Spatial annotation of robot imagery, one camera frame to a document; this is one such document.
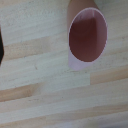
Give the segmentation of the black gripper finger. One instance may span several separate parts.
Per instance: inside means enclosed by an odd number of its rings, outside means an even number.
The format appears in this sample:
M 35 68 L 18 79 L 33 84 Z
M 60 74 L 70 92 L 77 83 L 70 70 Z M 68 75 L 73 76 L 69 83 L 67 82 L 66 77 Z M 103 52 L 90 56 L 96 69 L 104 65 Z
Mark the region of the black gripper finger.
M 2 34 L 0 29 L 0 64 L 3 60 L 3 56 L 4 56 L 4 47 L 3 47 L 3 39 L 2 39 Z

